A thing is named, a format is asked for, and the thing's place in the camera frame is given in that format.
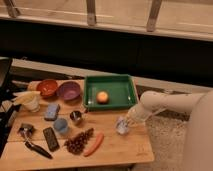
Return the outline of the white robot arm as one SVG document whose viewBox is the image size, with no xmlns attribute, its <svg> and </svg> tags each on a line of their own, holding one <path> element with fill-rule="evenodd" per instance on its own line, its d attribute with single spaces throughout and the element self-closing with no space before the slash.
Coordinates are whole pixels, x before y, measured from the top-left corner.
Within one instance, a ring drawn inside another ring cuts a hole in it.
<svg viewBox="0 0 213 171">
<path fill-rule="evenodd" d="M 190 115 L 182 171 L 213 171 L 213 90 L 207 93 L 144 92 L 125 116 L 126 123 L 143 123 L 162 110 Z"/>
</svg>

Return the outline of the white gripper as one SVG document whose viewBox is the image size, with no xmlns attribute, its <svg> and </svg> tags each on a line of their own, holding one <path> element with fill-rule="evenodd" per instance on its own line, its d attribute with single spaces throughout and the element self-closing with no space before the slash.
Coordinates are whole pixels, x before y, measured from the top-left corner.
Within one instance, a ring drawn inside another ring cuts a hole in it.
<svg viewBox="0 0 213 171">
<path fill-rule="evenodd" d="M 141 103 L 138 103 L 129 109 L 127 116 L 124 117 L 124 123 L 127 127 L 131 127 L 133 124 L 142 124 L 151 114 L 150 110 L 146 109 Z"/>
</svg>

